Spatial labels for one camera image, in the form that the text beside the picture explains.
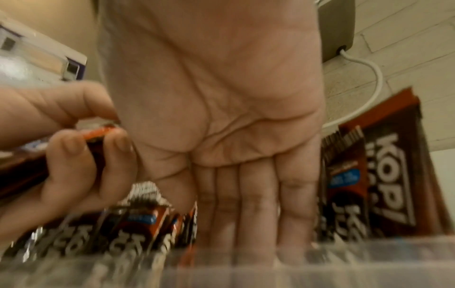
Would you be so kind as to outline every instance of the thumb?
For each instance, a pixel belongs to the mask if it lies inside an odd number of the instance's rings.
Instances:
[[[196,183],[185,153],[166,151],[135,143],[144,168],[161,194],[180,213],[187,213],[196,201]]]
[[[49,136],[90,117],[117,119],[114,105],[99,83],[71,82],[45,89],[1,88],[0,149]]]

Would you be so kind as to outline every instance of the fingernail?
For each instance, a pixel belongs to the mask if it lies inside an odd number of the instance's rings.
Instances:
[[[78,155],[87,148],[87,144],[82,137],[68,136],[63,139],[66,151],[72,155]]]
[[[120,151],[130,153],[133,151],[133,143],[127,136],[117,137],[115,139],[115,145]]]

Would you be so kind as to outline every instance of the clear plastic bin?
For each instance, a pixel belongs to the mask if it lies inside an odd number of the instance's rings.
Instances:
[[[275,254],[291,264],[281,263]],[[308,250],[173,251],[166,258],[154,255],[136,260],[88,257],[3,263],[0,287],[455,287],[453,237],[323,245]]]

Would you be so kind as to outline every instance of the skin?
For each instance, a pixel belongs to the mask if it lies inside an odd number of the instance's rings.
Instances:
[[[90,117],[117,119],[100,84],[78,82],[50,89],[0,88],[0,151],[52,135],[46,149],[49,178],[0,209],[0,239],[70,213],[100,211],[125,198],[137,178],[137,158],[123,129],[104,139],[101,178],[82,134],[72,128]]]
[[[313,1],[105,0],[100,13],[119,118],[163,195],[180,211],[198,199],[198,245],[306,247],[325,110]]]

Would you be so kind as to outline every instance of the power cord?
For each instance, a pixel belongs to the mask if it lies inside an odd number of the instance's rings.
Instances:
[[[376,101],[376,99],[379,97],[379,94],[381,94],[382,85],[384,84],[384,76],[382,74],[381,69],[379,68],[379,66],[376,63],[371,62],[369,60],[352,57],[348,53],[346,53],[346,51],[344,49],[340,49],[339,53],[344,59],[346,59],[348,61],[360,63],[360,64],[370,67],[373,70],[374,74],[376,75],[376,88],[374,89],[373,95],[362,107],[360,107],[359,109],[355,110],[354,112],[352,112],[346,116],[343,116],[334,121],[325,123],[322,126],[323,129],[346,122],[347,120],[349,120],[349,119],[359,115],[360,113],[364,112],[365,110],[367,110],[370,107],[370,105],[373,104],[374,101]]]

